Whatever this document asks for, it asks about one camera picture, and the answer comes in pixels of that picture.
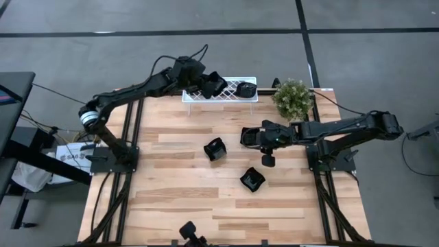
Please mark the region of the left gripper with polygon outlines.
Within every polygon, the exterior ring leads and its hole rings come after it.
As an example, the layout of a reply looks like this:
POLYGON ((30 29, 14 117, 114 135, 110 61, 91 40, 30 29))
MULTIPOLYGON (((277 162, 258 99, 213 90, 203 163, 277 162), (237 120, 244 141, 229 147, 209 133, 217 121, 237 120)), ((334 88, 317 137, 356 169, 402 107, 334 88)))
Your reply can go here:
MULTIPOLYGON (((169 91, 183 91, 187 89, 197 89, 202 79, 206 67, 178 67, 171 68, 169 72, 169 78, 171 80, 169 85, 169 91)), ((220 81, 222 77, 216 72, 212 72, 204 76, 206 81, 220 81)), ((210 99, 215 92, 215 88, 209 85, 205 85, 201 89, 201 95, 204 99, 210 99)))

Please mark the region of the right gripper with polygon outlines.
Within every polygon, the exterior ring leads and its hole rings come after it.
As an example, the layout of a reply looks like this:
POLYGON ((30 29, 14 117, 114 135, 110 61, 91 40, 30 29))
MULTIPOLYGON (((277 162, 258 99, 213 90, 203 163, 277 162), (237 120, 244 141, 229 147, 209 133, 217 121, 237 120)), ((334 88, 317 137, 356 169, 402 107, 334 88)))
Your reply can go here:
MULTIPOLYGON (((260 128, 247 128, 244 130, 244 135, 256 135, 261 131, 260 128)), ((274 167, 276 165, 273 151, 278 148, 286 148, 292 145, 292 134, 286 128, 266 128, 260 132, 260 141, 257 139, 246 139, 247 146, 260 146, 260 151, 263 153, 261 158, 262 165, 266 167, 274 167)))

